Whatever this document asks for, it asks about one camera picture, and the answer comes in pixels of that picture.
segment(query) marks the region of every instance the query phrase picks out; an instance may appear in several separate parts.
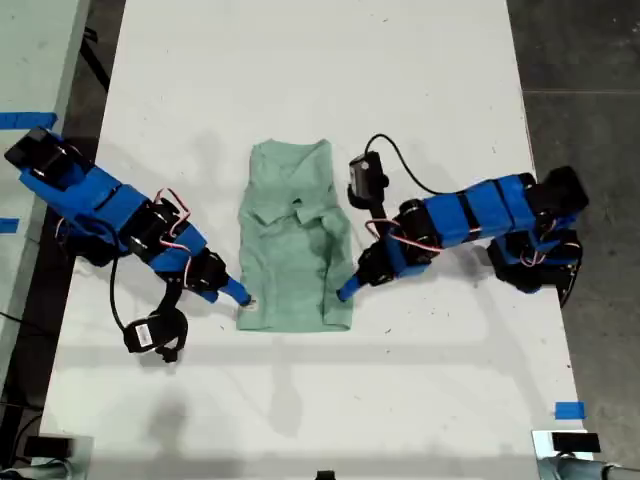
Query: green t-shirt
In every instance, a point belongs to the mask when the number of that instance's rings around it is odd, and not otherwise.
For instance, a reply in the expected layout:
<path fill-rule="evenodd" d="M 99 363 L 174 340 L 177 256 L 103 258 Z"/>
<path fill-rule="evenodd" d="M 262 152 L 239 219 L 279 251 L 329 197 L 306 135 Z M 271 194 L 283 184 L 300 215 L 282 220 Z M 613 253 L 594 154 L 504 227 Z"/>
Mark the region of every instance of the green t-shirt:
<path fill-rule="evenodd" d="M 351 327 L 352 303 L 336 295 L 353 274 L 349 221 L 338 205 L 327 140 L 255 145 L 239 220 L 242 283 L 257 303 L 240 309 L 238 329 Z"/>

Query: white table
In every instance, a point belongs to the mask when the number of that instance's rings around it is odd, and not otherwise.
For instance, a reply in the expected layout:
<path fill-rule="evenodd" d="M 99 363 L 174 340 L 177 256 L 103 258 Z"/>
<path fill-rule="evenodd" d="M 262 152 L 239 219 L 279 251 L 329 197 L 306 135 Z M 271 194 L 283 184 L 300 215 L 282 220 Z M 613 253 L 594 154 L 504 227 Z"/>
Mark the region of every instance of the white table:
<path fill-rule="evenodd" d="M 347 165 L 378 131 L 434 188 L 532 170 L 503 0 L 129 0 L 97 161 L 148 195 L 177 189 L 239 277 L 251 146 L 333 143 L 355 260 L 372 239 Z M 375 146 L 393 212 L 420 191 Z M 555 291 L 499 282 L 473 245 L 362 291 L 348 333 L 241 333 L 227 298 L 185 294 L 175 368 L 126 352 L 108 276 L 76 263 L 42 426 L 93 438 L 92 480 L 534 479 L 530 431 L 581 427 L 552 414 L 576 399 Z M 163 291 L 122 262 L 121 317 Z"/>
<path fill-rule="evenodd" d="M 0 6 L 0 111 L 56 112 L 62 131 L 88 0 L 3 0 Z M 18 231 L 0 235 L 0 311 L 22 317 L 46 206 L 17 181 L 4 152 L 26 130 L 0 130 L 0 218 Z M 0 385 L 19 325 L 0 317 Z"/>

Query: white label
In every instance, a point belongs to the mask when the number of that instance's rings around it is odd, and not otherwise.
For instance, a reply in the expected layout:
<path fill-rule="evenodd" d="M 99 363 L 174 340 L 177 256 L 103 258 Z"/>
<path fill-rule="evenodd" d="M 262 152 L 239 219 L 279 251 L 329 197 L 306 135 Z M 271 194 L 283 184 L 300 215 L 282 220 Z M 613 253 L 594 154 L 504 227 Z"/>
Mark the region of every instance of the white label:
<path fill-rule="evenodd" d="M 151 341 L 151 332 L 146 323 L 136 325 L 136 335 L 138 335 L 138 341 L 141 347 L 144 348 L 153 344 L 153 341 Z"/>

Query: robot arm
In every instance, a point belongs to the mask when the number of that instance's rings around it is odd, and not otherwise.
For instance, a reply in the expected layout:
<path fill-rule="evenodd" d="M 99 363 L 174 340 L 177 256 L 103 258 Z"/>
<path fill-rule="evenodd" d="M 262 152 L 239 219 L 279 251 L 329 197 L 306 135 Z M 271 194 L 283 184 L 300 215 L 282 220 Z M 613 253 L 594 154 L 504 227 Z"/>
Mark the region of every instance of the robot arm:
<path fill-rule="evenodd" d="M 376 226 L 378 240 L 338 290 L 341 300 L 365 285 L 419 275 L 444 249 L 488 237 L 493 238 L 487 250 L 498 278 L 527 293 L 555 285 L 561 302 L 566 300 L 582 258 L 576 233 L 568 227 L 588 204 L 571 167 L 552 171 L 542 183 L 523 173 L 408 200 L 393 219 L 386 218 L 382 206 L 389 182 L 378 153 L 367 149 L 350 170 L 349 201 L 371 212 L 367 224 Z"/>
<path fill-rule="evenodd" d="M 188 210 L 178 209 L 162 190 L 150 200 L 42 128 L 31 130 L 5 157 L 21 171 L 22 183 L 62 217 L 56 236 L 66 238 L 71 253 L 97 266 L 113 260 L 111 305 L 130 352 L 155 349 L 167 362 L 177 359 L 187 332 L 186 318 L 175 308 L 183 289 L 211 303 L 218 291 L 240 305 L 250 303 L 245 288 L 226 273 L 222 259 L 187 221 Z M 113 300 L 113 277 L 118 258 L 129 253 L 167 282 L 167 291 L 158 309 L 125 327 Z M 175 338 L 178 346 L 168 349 Z"/>

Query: gray floor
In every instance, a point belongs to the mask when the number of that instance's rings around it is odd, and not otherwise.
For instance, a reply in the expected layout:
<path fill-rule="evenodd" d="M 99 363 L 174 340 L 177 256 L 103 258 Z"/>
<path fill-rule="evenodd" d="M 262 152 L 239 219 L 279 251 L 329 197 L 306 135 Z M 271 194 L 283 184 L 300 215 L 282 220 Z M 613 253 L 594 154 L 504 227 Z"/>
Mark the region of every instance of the gray floor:
<path fill-rule="evenodd" d="M 578 226 L 583 271 L 564 310 L 587 426 L 601 434 L 609 461 L 640 467 L 640 303 L 633 290 L 640 281 L 640 2 L 508 4 L 538 173 L 570 164 L 591 197 Z M 87 24 L 100 35 L 95 50 L 108 70 L 123 5 L 93 0 Z M 98 135 L 104 102 L 80 59 L 65 134 Z M 52 268 L 46 260 L 41 270 Z M 27 390 L 32 403 L 42 402 L 46 379 Z"/>

